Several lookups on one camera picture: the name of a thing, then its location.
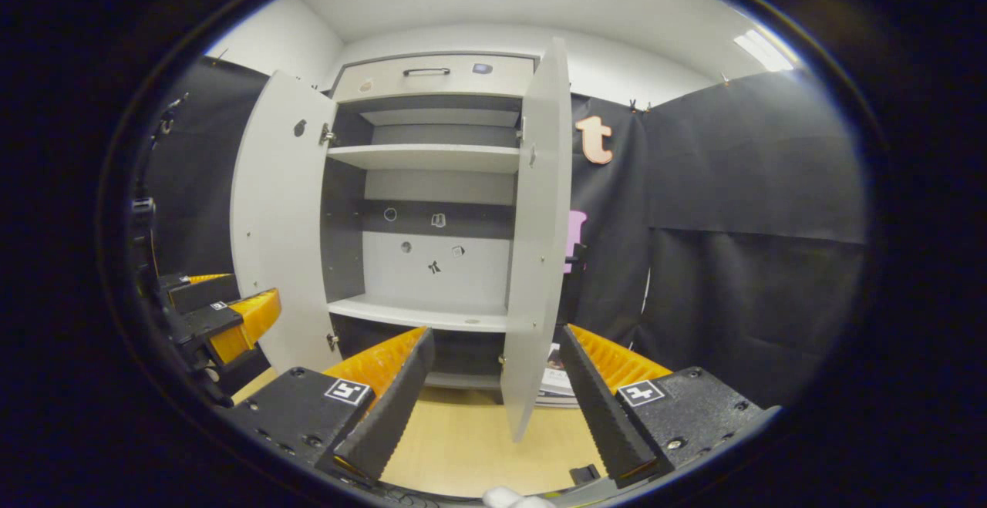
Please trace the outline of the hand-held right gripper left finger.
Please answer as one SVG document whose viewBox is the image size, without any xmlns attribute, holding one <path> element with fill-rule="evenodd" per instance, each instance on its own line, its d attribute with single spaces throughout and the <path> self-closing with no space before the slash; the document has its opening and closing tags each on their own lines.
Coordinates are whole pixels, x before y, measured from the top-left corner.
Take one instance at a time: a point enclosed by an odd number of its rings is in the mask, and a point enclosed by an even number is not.
<svg viewBox="0 0 987 508">
<path fill-rule="evenodd" d="M 290 368 L 223 417 L 289 462 L 374 486 L 434 359 L 433 330 L 413 328 L 324 372 Z"/>
</svg>

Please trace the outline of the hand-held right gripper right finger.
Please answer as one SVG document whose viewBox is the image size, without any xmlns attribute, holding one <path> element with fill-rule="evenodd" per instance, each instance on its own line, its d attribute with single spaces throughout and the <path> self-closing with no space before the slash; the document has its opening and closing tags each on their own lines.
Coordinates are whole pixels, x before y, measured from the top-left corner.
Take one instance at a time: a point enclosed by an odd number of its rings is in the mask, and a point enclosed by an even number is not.
<svg viewBox="0 0 987 508">
<path fill-rule="evenodd" d="M 695 469 L 778 412 L 699 366 L 670 371 L 586 329 L 558 330 L 561 360 L 617 487 Z"/>
</svg>

